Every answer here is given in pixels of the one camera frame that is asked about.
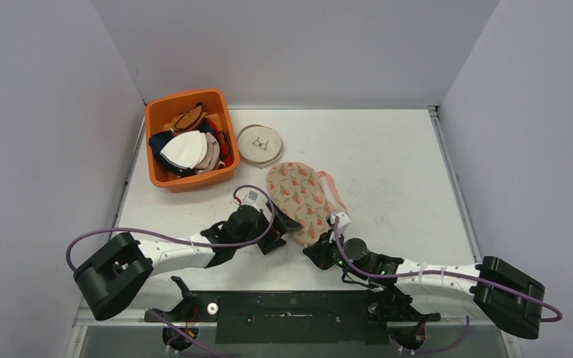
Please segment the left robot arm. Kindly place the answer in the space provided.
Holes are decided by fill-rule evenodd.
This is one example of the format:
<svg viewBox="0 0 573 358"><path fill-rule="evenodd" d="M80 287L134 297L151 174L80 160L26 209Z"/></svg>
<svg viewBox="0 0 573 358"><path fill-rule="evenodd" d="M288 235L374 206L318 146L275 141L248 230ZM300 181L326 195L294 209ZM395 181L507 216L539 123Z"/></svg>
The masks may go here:
<svg viewBox="0 0 573 358"><path fill-rule="evenodd" d="M116 235L82 264L68 264L98 321L129 307L156 309L183 321L192 313L192 293L174 271L219 266L250 245L270 254L286 244L285 234L302 228L278 208L242 204L226 220L184 239L117 228Z"/></svg>

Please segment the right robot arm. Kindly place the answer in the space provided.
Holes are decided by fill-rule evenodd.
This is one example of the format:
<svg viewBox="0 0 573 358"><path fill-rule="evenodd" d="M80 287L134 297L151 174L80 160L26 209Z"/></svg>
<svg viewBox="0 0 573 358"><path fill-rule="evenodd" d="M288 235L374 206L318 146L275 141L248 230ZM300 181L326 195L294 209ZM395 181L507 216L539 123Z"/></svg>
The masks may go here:
<svg viewBox="0 0 573 358"><path fill-rule="evenodd" d="M398 320L423 315L468 316L490 320L499 329L523 339L538 339L545 287L506 261L486 256L465 266L438 266L371 252L359 238L341 239L324 233L304 248L313 264L334 266L388 300L379 306Z"/></svg>

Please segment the white mesh laundry bag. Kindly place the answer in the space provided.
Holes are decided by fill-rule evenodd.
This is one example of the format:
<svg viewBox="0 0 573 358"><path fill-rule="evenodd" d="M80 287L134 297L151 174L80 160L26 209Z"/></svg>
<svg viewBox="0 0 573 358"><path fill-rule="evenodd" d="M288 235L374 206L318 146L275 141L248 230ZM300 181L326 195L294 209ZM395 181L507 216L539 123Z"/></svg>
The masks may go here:
<svg viewBox="0 0 573 358"><path fill-rule="evenodd" d="M276 162L284 151L284 141L273 128L265 125L245 126L237 135L241 159L252 166L267 167Z"/></svg>

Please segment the carrot print bra case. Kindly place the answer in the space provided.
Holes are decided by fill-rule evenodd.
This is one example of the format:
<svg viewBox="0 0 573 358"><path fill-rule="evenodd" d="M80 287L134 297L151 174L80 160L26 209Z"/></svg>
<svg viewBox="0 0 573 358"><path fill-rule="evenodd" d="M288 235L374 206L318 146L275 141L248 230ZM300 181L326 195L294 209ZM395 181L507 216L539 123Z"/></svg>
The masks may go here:
<svg viewBox="0 0 573 358"><path fill-rule="evenodd" d="M292 235L302 245L312 245L330 229L326 218L346 205L336 189L334 178L300 162L273 165L266 186L275 205L302 228Z"/></svg>

